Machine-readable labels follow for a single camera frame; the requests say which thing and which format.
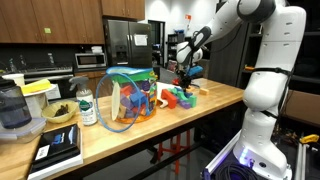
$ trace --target wall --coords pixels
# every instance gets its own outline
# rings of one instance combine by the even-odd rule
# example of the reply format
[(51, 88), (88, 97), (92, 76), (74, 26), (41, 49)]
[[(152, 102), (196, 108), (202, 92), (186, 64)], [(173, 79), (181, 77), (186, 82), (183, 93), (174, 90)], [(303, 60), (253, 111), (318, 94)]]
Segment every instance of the wall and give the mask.
[[(173, 34), (178, 29), (183, 29), (186, 36), (192, 36), (211, 20), (218, 2), (219, 0), (145, 0), (146, 19), (141, 22), (164, 21), (165, 41), (167, 34)], [(192, 16), (190, 23), (185, 19), (186, 14)], [(164, 57), (167, 62), (167, 46)]]

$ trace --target floor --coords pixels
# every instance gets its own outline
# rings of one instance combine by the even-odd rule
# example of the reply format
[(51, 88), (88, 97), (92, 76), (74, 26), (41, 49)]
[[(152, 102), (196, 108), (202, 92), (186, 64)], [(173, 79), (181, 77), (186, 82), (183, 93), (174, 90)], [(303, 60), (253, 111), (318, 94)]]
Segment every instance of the floor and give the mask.
[[(160, 82), (170, 83), (176, 75), (160, 68)], [(185, 142), (185, 133), (182, 134), (181, 142)], [(164, 142), (164, 147), (169, 147), (169, 140)], [(164, 153), (163, 158), (169, 157), (169, 153)], [(208, 163), (215, 157), (215, 154), (205, 148), (198, 148), (190, 153), (190, 160), (186, 156), (180, 158), (180, 173), (178, 175), (174, 172), (174, 163), (150, 175), (148, 180), (198, 180), (200, 179), (200, 172), (208, 165)], [(147, 151), (142, 151), (127, 159), (124, 159), (112, 166), (109, 166), (101, 171), (85, 177), (85, 180), (97, 179), (129, 179), (139, 172), (146, 170), (153, 164), (150, 163), (152, 155)]]

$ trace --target wooden countertop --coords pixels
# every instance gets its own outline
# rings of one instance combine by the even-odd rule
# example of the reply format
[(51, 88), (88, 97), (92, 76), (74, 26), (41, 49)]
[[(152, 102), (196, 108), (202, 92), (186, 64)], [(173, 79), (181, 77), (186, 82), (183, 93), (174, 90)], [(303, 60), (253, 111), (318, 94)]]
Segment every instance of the wooden countertop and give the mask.
[[(134, 124), (122, 133), (113, 133), (105, 129), (100, 122), (92, 126), (83, 126), (79, 113), (63, 124), (48, 123), (45, 131), (77, 122), (83, 133), (84, 164), (81, 166), (84, 166), (242, 100), (243, 90), (241, 89), (206, 79), (198, 79), (195, 82), (200, 87), (210, 90), (209, 95), (200, 95), (199, 90), (195, 89), (194, 94), (198, 98), (195, 108), (186, 110), (180, 106), (175, 109), (157, 107), (153, 118)], [(110, 100), (110, 97), (99, 99), (99, 109), (103, 119), (112, 128), (126, 127), (127, 124), (110, 120)], [(27, 144), (0, 145), (0, 179), (26, 179), (38, 141), (39, 137)], [(50, 179), (81, 166), (61, 171), (50, 176)]]

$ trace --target refrigerator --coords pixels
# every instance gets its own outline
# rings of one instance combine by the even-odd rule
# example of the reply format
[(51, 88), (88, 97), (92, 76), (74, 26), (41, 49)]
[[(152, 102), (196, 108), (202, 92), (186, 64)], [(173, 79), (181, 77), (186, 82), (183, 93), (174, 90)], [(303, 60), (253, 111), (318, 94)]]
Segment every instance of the refrigerator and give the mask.
[(108, 66), (152, 67), (150, 24), (107, 20), (104, 28)]

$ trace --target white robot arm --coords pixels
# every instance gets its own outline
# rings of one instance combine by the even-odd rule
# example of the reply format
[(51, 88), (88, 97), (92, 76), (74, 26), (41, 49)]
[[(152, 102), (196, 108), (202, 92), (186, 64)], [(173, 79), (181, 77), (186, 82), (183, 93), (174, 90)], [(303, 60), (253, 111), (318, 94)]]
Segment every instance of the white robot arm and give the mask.
[(189, 69), (201, 58), (202, 45), (223, 37), (242, 21), (261, 24), (263, 37), (244, 91), (248, 110), (233, 154), (241, 164), (254, 162), (252, 168), (260, 176), (291, 179), (286, 157), (270, 138), (303, 38), (304, 9), (286, 7), (285, 0), (228, 0), (192, 40), (177, 46), (177, 61)]

